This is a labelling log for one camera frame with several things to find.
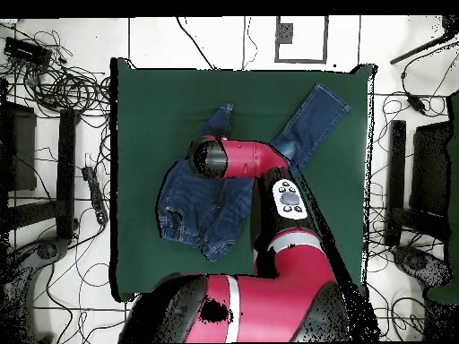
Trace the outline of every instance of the black border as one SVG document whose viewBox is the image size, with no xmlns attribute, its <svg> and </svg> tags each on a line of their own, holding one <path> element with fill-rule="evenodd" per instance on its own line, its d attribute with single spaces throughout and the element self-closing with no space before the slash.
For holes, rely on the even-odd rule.
<svg viewBox="0 0 459 344">
<path fill-rule="evenodd" d="M 110 196 L 110 264 L 108 269 L 108 280 L 110 282 L 111 294 L 112 297 L 117 302 L 126 302 L 132 300 L 134 294 L 129 296 L 129 299 L 122 299 L 117 285 L 117 264 L 118 264 L 118 244 L 117 244 L 117 235 L 118 235 L 118 225 L 117 225 L 117 170 L 118 170 L 118 151 L 117 151 L 117 100 L 118 100 L 118 59 L 123 59 L 125 62 L 135 70 L 198 70 L 196 68 L 149 68 L 149 67 L 135 67 L 130 59 L 119 57 L 110 59 L 110 146 L 113 147 L 111 155 L 111 185 L 116 189 L 112 196 Z M 365 159 L 365 164 L 367 167 L 367 173 L 365 178 L 364 185 L 364 226 L 363 226 L 363 247 L 362 247 L 362 276 L 360 277 L 360 293 L 369 300 L 369 291 L 367 286 L 367 265 L 368 265 L 368 242 L 369 242 L 369 205 L 370 205 L 370 186 L 371 186 L 371 159 L 372 159 L 372 150 L 373 150 L 373 131 L 374 131 L 374 84 L 375 76 L 377 73 L 377 66 L 375 64 L 357 64 L 352 70 L 347 74 L 355 74 L 363 67 L 371 65 L 372 72 L 368 77 L 368 86 L 367 88 L 367 98 L 368 101 L 368 117 L 369 117 L 369 126 L 368 126 L 368 147 L 367 147 L 367 157 Z M 285 70 L 253 70 L 254 72 L 284 72 Z M 316 73 L 337 73 L 333 71 L 326 70 L 307 70 L 308 72 Z M 289 70 L 289 72 L 302 72 L 304 70 Z"/>
</svg>

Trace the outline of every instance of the silver band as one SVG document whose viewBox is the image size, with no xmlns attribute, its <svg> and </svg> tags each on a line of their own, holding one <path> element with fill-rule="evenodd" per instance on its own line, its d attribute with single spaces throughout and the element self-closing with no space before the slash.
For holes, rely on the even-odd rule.
<svg viewBox="0 0 459 344">
<path fill-rule="evenodd" d="M 240 296 L 238 282 L 231 276 L 226 276 L 229 283 L 229 311 L 232 313 L 232 321 L 229 321 L 225 343 L 235 343 L 238 341 L 239 316 L 240 316 Z"/>
<path fill-rule="evenodd" d="M 268 251 L 274 248 L 276 253 L 290 245 L 311 245 L 322 250 L 320 240 L 317 236 L 311 235 L 308 232 L 292 232 L 276 238 L 269 246 Z"/>
</svg>

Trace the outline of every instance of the jeans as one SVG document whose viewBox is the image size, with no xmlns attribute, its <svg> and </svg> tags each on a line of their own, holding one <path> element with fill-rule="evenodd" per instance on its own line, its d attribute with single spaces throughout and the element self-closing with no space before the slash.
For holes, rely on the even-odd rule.
<svg viewBox="0 0 459 344">
<path fill-rule="evenodd" d="M 230 134 L 233 106 L 221 105 L 198 136 Z M 283 131 L 270 144 L 287 157 L 298 174 L 351 106 L 318 83 Z M 160 235 L 199 249 L 211 262 L 230 252 L 250 214 L 253 179 L 197 176 L 188 159 L 168 172 L 157 203 Z"/>
</svg>

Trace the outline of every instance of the green mat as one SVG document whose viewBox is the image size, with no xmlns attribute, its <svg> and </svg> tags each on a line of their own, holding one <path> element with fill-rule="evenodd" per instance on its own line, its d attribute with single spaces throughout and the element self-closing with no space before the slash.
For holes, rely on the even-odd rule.
<svg viewBox="0 0 459 344">
<path fill-rule="evenodd" d="M 269 142 L 317 82 L 339 94 L 352 110 L 304 175 L 352 280 L 360 284 L 373 66 L 361 66 L 355 73 L 158 70 L 132 69 L 118 59 L 117 69 L 118 260 L 112 268 L 117 282 L 112 282 L 112 292 L 125 300 L 132 293 L 151 291 L 177 271 L 252 274 L 248 218 L 234 249 L 217 263 L 207 262 L 187 245 L 160 239 L 155 205 L 163 178 L 221 103 L 234 104 L 231 139 Z"/>
</svg>

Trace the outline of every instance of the red robot arm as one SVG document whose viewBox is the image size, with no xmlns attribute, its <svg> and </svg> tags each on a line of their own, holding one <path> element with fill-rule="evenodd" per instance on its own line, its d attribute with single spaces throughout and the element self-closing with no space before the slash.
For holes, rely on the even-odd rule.
<svg viewBox="0 0 459 344">
<path fill-rule="evenodd" d="M 260 142 L 204 136 L 190 165 L 208 178 L 254 178 L 251 240 L 254 276 L 182 276 L 139 301 L 164 305 L 137 339 L 182 342 L 349 340 L 342 293 L 320 244 L 309 206 L 284 157 Z M 176 313 L 174 310 L 186 310 Z M 134 341 L 126 324 L 120 342 Z"/>
</svg>

